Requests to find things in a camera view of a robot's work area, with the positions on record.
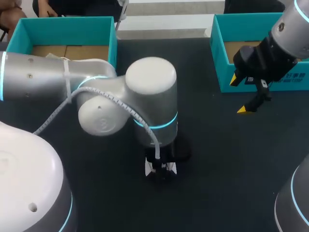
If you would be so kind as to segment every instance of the teal cardboard box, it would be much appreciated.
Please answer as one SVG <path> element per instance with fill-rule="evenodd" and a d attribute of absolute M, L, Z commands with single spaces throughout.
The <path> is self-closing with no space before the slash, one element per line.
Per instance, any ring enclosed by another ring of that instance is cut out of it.
<path fill-rule="evenodd" d="M 230 86 L 235 66 L 233 56 L 243 45 L 256 46 L 271 31 L 282 13 L 218 14 L 214 16 L 211 31 L 211 52 L 221 92 L 253 92 L 255 85 Z M 309 62 L 300 61 L 270 90 L 309 90 Z"/>
<path fill-rule="evenodd" d="M 101 58 L 116 67 L 113 17 L 22 18 L 7 52 L 69 59 Z"/>

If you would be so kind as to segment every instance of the robotic arm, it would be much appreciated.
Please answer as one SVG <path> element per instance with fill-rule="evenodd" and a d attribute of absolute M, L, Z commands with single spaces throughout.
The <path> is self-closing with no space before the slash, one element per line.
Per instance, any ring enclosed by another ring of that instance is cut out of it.
<path fill-rule="evenodd" d="M 178 124 L 176 71 L 168 61 L 143 58 L 117 77 L 114 67 L 99 59 L 70 61 L 6 52 L 0 57 L 2 101 L 66 99 L 35 134 L 76 96 L 79 122 L 87 133 L 113 134 L 132 115 L 147 153 L 145 174 L 177 173 L 173 149 L 160 154 L 173 147 Z"/>
<path fill-rule="evenodd" d="M 236 67 L 231 86 L 253 77 L 257 95 L 238 113 L 256 112 L 264 101 L 270 101 L 268 85 L 284 77 L 297 59 L 309 58 L 309 3 L 294 0 L 257 47 L 244 46 L 234 56 Z"/>
<path fill-rule="evenodd" d="M 177 174 L 174 155 L 183 152 L 177 149 L 183 142 L 176 139 L 176 71 L 168 61 L 143 58 L 125 76 L 117 77 L 113 66 L 99 59 L 70 61 L 7 52 L 0 58 L 1 101 L 63 101 L 33 134 L 0 122 L 4 232 L 76 231 L 74 199 L 61 160 L 36 136 L 74 97 L 80 125 L 87 133 L 116 133 L 133 116 L 145 151 L 146 176 L 160 181 Z"/>

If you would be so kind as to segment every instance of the cable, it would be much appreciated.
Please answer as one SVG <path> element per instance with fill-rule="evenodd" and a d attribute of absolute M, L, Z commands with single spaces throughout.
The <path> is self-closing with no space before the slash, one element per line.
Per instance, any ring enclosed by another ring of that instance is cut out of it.
<path fill-rule="evenodd" d="M 121 100 L 115 98 L 114 96 L 112 96 L 109 93 L 100 91 L 96 88 L 92 88 L 92 87 L 80 87 L 77 90 L 72 92 L 71 97 L 74 98 L 76 97 L 79 93 L 81 92 L 91 92 L 91 93 L 96 93 L 98 95 L 101 95 L 111 101 L 113 101 L 114 103 L 116 103 L 117 105 L 119 105 L 121 108 L 125 109 L 127 112 L 129 112 L 139 123 L 141 123 L 143 125 L 143 127 L 145 128 L 146 132 L 149 134 L 149 136 L 151 137 L 153 143 L 154 143 L 154 148 L 155 148 L 155 159 L 159 160 L 160 159 L 160 144 L 158 139 L 156 138 L 154 132 L 150 129 L 150 127 L 148 126 L 148 124 L 141 118 L 141 116 L 139 116 L 138 113 L 136 113 L 131 107 L 129 107 L 127 104 L 123 103 Z M 48 117 L 48 119 L 33 133 L 35 135 L 39 135 L 54 119 L 55 117 L 59 114 L 59 112 L 68 104 L 68 98 L 66 98 L 61 104 L 60 106 L 58 106 L 58 108 L 56 108 L 53 113 Z"/>

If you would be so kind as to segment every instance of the person's arm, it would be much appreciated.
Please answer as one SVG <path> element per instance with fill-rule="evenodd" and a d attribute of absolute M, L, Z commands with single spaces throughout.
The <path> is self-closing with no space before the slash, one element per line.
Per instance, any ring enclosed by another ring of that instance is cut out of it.
<path fill-rule="evenodd" d="M 58 17 L 58 14 L 48 4 L 48 0 L 38 0 L 39 17 Z"/>
<path fill-rule="evenodd" d="M 0 10 L 7 10 L 15 6 L 15 0 L 0 0 Z"/>

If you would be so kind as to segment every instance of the black floor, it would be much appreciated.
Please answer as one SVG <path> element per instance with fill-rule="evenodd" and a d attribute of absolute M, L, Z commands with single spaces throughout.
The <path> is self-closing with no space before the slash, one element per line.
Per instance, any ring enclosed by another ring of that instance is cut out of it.
<path fill-rule="evenodd" d="M 273 93 L 257 114 L 237 115 L 253 94 L 220 93 L 209 40 L 121 41 L 118 74 L 146 56 L 176 68 L 179 130 L 192 159 L 173 183 L 151 184 L 132 121 L 113 136 L 92 137 L 69 106 L 42 136 L 63 161 L 78 232 L 276 232 L 276 195 L 309 151 L 309 94 Z M 0 103 L 0 120 L 34 131 L 55 107 Z"/>

